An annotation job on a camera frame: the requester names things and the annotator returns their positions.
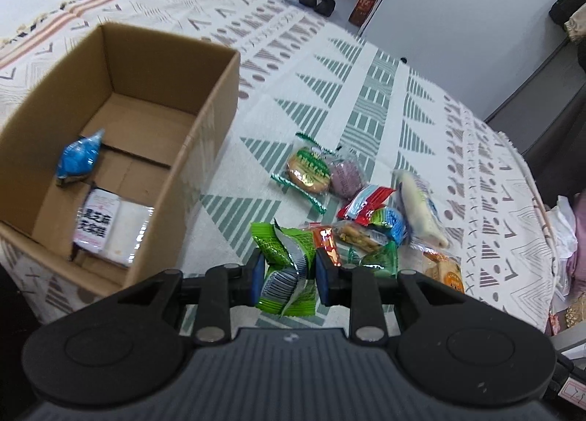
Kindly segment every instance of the sticker label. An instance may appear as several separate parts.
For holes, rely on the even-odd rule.
[[[566,380],[558,396],[582,409],[586,409],[586,385],[571,377]]]
[[[89,252],[98,254],[106,244],[119,206],[118,195],[102,189],[93,190],[77,219],[73,242]]]

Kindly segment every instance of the open cardboard box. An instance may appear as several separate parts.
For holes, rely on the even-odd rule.
[[[235,50],[175,34],[113,23],[94,29],[0,133],[0,236],[101,296],[173,267],[234,118],[239,61]],[[92,174],[57,187],[64,147],[101,128]],[[130,269],[84,251],[69,260],[92,183],[155,208]]]

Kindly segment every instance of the red snack wrapper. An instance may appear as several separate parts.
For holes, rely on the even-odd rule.
[[[332,259],[334,266],[341,266],[342,261],[338,248],[336,247],[336,241],[333,237],[332,226],[322,226],[319,223],[309,223],[307,230],[314,234],[314,245],[315,248],[323,247],[327,255]]]
[[[393,188],[368,185],[355,196],[350,204],[342,207],[337,216],[339,219],[352,219],[362,226],[368,226],[373,211],[384,207],[385,201],[393,192]]]

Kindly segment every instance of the green snack wrapper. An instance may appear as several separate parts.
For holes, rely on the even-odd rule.
[[[315,281],[307,280],[315,260],[313,234],[276,223],[252,223],[250,232],[269,265],[257,308],[275,315],[315,315]]]
[[[375,277],[395,277],[398,268],[397,244],[389,241],[387,245],[364,256],[359,265],[370,268]]]

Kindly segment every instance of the patterned bedspread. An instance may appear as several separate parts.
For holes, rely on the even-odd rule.
[[[324,199],[320,216],[269,179],[282,168],[295,132],[304,131],[327,147],[354,147],[374,183],[393,185],[395,169],[429,181],[466,293],[544,328],[556,255],[522,158],[416,70],[315,14],[274,0],[63,0],[0,49],[0,125],[60,57],[106,21],[241,53],[238,111],[190,221],[179,263],[185,273],[245,261],[252,221],[276,218],[288,227],[335,220],[335,197]],[[45,321],[94,300],[5,242],[0,255]],[[278,318],[241,308],[232,317],[234,327],[347,326],[348,309],[318,306],[314,317]]]

